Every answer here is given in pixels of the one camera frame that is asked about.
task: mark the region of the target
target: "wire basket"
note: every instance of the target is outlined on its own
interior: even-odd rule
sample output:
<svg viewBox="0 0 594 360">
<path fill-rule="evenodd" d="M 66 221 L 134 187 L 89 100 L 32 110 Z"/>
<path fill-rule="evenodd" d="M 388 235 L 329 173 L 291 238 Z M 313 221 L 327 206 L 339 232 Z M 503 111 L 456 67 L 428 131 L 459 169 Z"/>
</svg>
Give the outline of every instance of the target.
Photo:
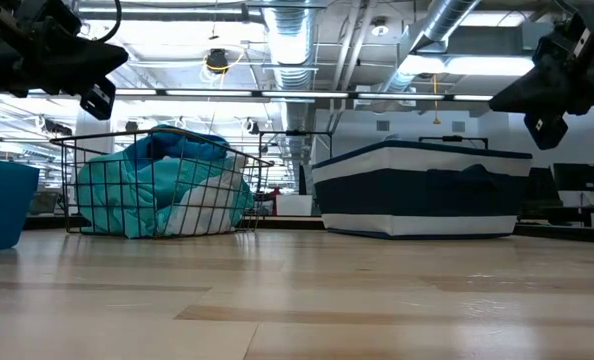
<svg viewBox="0 0 594 360">
<path fill-rule="evenodd" d="M 92 142 L 125 147 L 109 154 L 91 150 Z M 216 137 L 172 127 L 51 143 L 61 147 L 69 233 L 162 238 L 254 230 L 253 194 L 273 166 Z"/>
</svg>

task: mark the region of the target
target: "ceiling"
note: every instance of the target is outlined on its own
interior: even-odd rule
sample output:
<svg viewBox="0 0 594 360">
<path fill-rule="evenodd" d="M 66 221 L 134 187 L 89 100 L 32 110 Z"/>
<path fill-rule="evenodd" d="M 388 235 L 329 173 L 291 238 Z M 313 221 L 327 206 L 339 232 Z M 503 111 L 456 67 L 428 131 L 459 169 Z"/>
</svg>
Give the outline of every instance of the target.
<svg viewBox="0 0 594 360">
<path fill-rule="evenodd" d="M 91 0 L 82 0 L 80 7 Z M 178 5 L 191 1 L 179 1 Z M 156 0 L 144 0 L 145 9 L 156 9 Z M 328 90 L 332 86 L 335 64 L 340 54 L 340 42 L 350 1 L 336 0 L 328 3 L 317 14 L 314 39 L 314 89 Z M 428 1 L 381 0 L 374 9 L 374 16 L 385 18 L 388 32 L 375 36 L 368 32 L 350 81 L 357 85 L 375 86 L 384 82 L 399 65 L 397 47 L 406 25 L 425 16 Z M 476 10 L 462 23 L 462 27 L 515 28 L 535 14 L 534 19 L 549 22 L 558 16 L 558 10 L 548 1 L 483 0 Z M 148 21 L 123 21 L 119 32 L 110 43 L 124 47 L 130 60 L 109 75 L 118 88 L 222 88 L 270 89 L 275 86 L 273 71 L 264 69 L 272 64 L 267 45 L 265 27 L 261 24 L 236 22 L 187 22 L 160 21 L 153 12 Z M 81 36 L 100 37 L 114 24 L 113 21 L 85 20 Z M 227 51 L 229 61 L 236 63 L 223 78 L 207 79 L 202 75 L 204 56 L 212 48 Z M 438 74 L 436 84 L 432 78 L 417 77 L 412 86 L 418 92 L 461 93 L 493 95 L 510 84 L 513 76 L 477 76 Z M 282 128 L 278 103 L 217 103 L 214 101 L 124 101 L 115 102 L 112 123 L 115 130 L 123 130 L 128 121 L 137 122 L 140 128 L 158 123 L 186 127 L 189 130 L 214 133 L 225 137 L 238 148 L 255 153 L 257 136 L 250 135 L 245 122 L 251 119 L 268 130 Z M 50 119 L 74 130 L 81 112 L 76 99 L 29 98 L 17 99 L 0 95 L 0 137 L 48 139 L 38 126 L 38 118 Z M 56 151 L 48 144 L 33 145 L 46 151 Z M 268 159 L 282 163 L 281 148 L 271 148 Z M 274 177 L 277 184 L 294 183 L 294 176 L 287 166 L 277 167 Z"/>
</svg>

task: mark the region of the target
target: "blue plastic bin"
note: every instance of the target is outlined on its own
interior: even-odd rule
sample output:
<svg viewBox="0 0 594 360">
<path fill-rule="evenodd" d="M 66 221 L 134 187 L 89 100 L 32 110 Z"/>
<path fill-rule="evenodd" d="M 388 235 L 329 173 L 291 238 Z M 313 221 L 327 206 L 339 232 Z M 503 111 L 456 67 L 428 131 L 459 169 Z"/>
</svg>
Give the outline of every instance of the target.
<svg viewBox="0 0 594 360">
<path fill-rule="evenodd" d="M 39 169 L 0 161 L 0 249 L 17 245 L 38 181 Z"/>
</svg>

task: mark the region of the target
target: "teal fabric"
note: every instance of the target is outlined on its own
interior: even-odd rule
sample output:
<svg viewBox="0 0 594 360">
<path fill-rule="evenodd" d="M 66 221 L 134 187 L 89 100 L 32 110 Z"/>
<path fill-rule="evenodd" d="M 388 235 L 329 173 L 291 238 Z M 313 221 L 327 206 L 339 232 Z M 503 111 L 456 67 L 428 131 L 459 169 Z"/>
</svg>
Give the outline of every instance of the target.
<svg viewBox="0 0 594 360">
<path fill-rule="evenodd" d="M 232 161 L 165 158 L 145 166 L 140 160 L 137 167 L 125 151 L 93 158 L 79 172 L 76 186 L 80 212 L 93 224 L 86 230 L 128 238 L 173 235 L 165 233 L 171 205 L 205 179 L 232 169 Z M 230 212 L 234 225 L 252 207 L 253 197 L 243 180 L 233 190 L 241 191 L 228 204 L 237 208 Z"/>
</svg>

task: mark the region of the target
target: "white fabric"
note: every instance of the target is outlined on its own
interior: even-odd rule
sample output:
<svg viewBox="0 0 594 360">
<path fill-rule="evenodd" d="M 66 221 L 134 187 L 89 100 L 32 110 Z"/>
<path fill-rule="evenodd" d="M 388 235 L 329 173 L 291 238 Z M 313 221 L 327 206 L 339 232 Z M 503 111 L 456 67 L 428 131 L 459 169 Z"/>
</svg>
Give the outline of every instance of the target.
<svg viewBox="0 0 594 360">
<path fill-rule="evenodd" d="M 510 159 L 494 155 L 471 155 L 413 148 L 381 148 L 321 168 L 313 169 L 315 183 L 343 176 L 382 169 L 427 171 L 430 169 L 461 171 L 481 164 L 495 174 L 528 176 L 531 160 Z"/>
<path fill-rule="evenodd" d="M 245 159 L 239 157 L 235 171 L 224 171 L 221 176 L 208 178 L 186 191 L 179 205 L 171 210 L 166 234 L 190 236 L 233 231 L 230 210 L 224 207 L 232 207 L 237 196 L 241 196 L 233 190 L 240 189 L 244 163 Z"/>
<path fill-rule="evenodd" d="M 322 215 L 326 228 L 398 235 L 510 234 L 517 216 Z"/>
</svg>

